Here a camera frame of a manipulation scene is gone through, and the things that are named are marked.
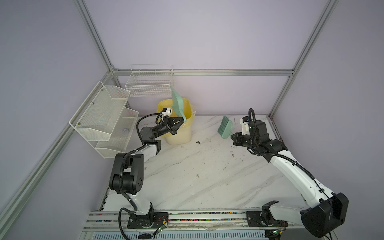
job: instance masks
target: wall-mounted basket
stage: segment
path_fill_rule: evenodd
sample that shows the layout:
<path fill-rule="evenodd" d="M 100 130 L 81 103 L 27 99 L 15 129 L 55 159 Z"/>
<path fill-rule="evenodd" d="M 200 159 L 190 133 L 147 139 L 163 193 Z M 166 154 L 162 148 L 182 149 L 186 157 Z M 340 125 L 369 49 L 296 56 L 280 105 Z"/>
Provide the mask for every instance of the wall-mounted basket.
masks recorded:
<path fill-rule="evenodd" d="M 131 65 L 131 71 L 125 87 L 132 97 L 172 96 L 172 65 Z"/>
<path fill-rule="evenodd" d="M 100 88 L 79 119 L 77 113 L 70 125 L 104 158 L 114 158 L 125 152 L 139 112 L 126 108 L 129 91 L 116 87 Z"/>

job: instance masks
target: green brush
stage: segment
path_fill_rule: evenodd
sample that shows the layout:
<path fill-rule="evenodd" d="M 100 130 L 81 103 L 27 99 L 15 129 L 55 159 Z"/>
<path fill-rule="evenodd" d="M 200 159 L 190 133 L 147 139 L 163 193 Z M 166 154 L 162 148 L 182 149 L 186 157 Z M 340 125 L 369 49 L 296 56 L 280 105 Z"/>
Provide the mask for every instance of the green brush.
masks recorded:
<path fill-rule="evenodd" d="M 232 121 L 229 120 L 227 116 L 223 116 L 223 120 L 221 121 L 220 127 L 217 132 L 221 135 L 222 138 L 226 139 L 230 135 L 232 135 Z"/>

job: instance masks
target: marble tabletop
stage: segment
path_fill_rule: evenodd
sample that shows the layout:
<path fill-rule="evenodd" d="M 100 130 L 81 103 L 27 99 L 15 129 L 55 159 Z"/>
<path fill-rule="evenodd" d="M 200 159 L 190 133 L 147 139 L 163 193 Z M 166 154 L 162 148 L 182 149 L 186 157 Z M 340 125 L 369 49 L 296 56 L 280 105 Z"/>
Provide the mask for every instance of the marble tabletop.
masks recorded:
<path fill-rule="evenodd" d="M 228 116 L 233 133 L 241 131 L 243 116 Z M 155 210 L 246 209 L 261 207 L 271 200 L 305 205 L 299 191 L 263 157 L 251 155 L 245 147 L 233 146 L 230 138 L 217 133 L 223 116 L 196 116 L 192 140 L 169 145 L 163 138 L 161 152 L 144 164 L 144 184 L 139 192 L 147 197 Z M 256 120 L 266 123 L 271 139 L 275 139 L 265 115 Z M 144 119 L 144 126 L 154 126 L 155 117 Z M 140 146 L 132 133 L 128 150 Z M 127 200 L 110 190 L 104 211 L 129 207 Z"/>

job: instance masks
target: white wall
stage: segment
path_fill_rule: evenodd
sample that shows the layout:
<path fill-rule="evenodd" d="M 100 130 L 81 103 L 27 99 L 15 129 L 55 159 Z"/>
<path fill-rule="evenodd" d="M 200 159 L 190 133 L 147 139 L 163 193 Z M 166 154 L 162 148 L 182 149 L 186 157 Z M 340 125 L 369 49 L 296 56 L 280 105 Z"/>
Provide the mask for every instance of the white wall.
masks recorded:
<path fill-rule="evenodd" d="M 326 0 L 87 0 L 116 68 L 292 69 Z"/>
<path fill-rule="evenodd" d="M 382 238 L 383 12 L 340 0 L 274 119 L 297 160 L 348 197 L 339 239 Z"/>
<path fill-rule="evenodd" d="M 0 34 L 2 211 L 106 67 L 72 0 L 1 1 Z M 78 138 L 52 165 L 7 239 L 78 237 L 111 164 Z"/>
<path fill-rule="evenodd" d="M 125 86 L 127 76 L 119 81 Z M 268 114 L 287 80 L 286 76 L 175 76 L 174 88 L 195 106 L 197 115 Z M 130 97 L 140 115 L 157 111 L 157 104 L 172 97 Z"/>

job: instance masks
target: trash can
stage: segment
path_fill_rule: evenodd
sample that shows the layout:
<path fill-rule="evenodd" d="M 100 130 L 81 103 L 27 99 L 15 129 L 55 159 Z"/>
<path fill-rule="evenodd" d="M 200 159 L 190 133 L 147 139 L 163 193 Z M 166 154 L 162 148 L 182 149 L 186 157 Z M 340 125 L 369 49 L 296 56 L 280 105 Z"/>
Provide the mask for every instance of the trash can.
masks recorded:
<path fill-rule="evenodd" d="M 168 144 L 170 145 L 178 145 L 178 144 L 184 144 L 192 139 L 192 123 L 195 119 L 195 112 L 193 109 L 193 106 L 190 104 L 189 100 L 187 98 L 183 98 L 184 102 L 184 115 L 187 119 L 187 121 L 177 130 L 177 134 L 172 135 L 170 132 L 167 134 L 164 134 L 162 137 L 164 137 Z M 173 100 L 167 99 L 159 102 L 157 106 L 157 112 L 161 112 L 163 108 L 170 108 L 172 107 Z M 171 117 L 177 117 L 175 114 L 175 111 L 172 111 Z"/>

